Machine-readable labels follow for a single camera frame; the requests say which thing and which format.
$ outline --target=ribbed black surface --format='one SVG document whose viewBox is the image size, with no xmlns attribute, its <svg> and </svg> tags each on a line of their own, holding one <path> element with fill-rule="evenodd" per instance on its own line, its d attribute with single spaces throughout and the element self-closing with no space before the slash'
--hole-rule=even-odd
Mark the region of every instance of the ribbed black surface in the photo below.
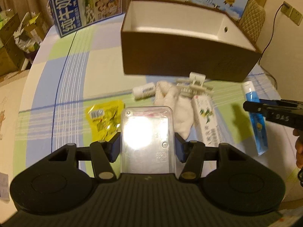
<svg viewBox="0 0 303 227">
<path fill-rule="evenodd" d="M 224 212 L 196 185 L 181 183 L 172 174 L 123 174 L 117 182 L 100 184 L 88 201 L 69 212 L 38 216 L 19 211 L 3 226 L 266 227 L 280 217 L 277 212 L 254 217 Z"/>
</svg>

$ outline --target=yellow snack bag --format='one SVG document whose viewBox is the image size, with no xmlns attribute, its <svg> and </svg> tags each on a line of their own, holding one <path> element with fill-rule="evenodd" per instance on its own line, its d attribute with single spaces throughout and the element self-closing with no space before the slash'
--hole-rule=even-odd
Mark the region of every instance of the yellow snack bag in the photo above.
<svg viewBox="0 0 303 227">
<path fill-rule="evenodd" d="M 109 141 L 119 131 L 124 103 L 121 100 L 96 104 L 85 110 L 92 132 L 92 140 Z"/>
</svg>

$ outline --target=white cloth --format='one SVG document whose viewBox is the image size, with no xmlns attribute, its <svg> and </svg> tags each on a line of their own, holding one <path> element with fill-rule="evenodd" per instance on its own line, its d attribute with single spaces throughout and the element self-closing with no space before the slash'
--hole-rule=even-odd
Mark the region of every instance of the white cloth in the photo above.
<svg viewBox="0 0 303 227">
<path fill-rule="evenodd" d="M 178 88 L 167 82 L 159 81 L 156 85 L 155 106 L 168 106 L 174 115 L 174 130 L 183 139 L 187 139 L 194 122 L 194 112 L 191 99 L 180 96 Z"/>
</svg>

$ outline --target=wall socket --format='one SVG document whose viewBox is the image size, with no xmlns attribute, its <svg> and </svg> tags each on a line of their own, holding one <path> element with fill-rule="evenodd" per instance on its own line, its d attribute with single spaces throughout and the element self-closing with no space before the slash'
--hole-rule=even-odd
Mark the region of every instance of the wall socket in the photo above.
<svg viewBox="0 0 303 227">
<path fill-rule="evenodd" d="M 290 14 L 290 19 L 296 24 L 300 25 L 302 21 L 302 14 L 296 10 L 295 8 L 292 9 L 291 14 Z"/>
<path fill-rule="evenodd" d="M 283 2 L 283 4 L 287 4 L 289 6 L 289 8 L 287 8 L 287 6 L 283 5 L 281 7 L 281 12 L 283 14 L 285 14 L 287 17 L 290 17 L 291 11 L 292 11 L 292 6 L 290 4 L 288 4 L 287 2 Z"/>
</svg>

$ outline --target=blue tube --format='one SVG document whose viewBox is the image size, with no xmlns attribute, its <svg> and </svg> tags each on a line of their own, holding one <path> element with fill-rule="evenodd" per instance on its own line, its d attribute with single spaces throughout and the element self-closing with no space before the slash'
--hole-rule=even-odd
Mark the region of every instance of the blue tube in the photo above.
<svg viewBox="0 0 303 227">
<path fill-rule="evenodd" d="M 251 81 L 242 84 L 243 92 L 248 101 L 260 102 L 254 85 Z M 265 122 L 262 114 L 249 113 L 251 125 L 254 131 L 254 137 L 256 142 L 256 148 L 258 155 L 264 154 L 268 150 L 267 135 Z"/>
</svg>

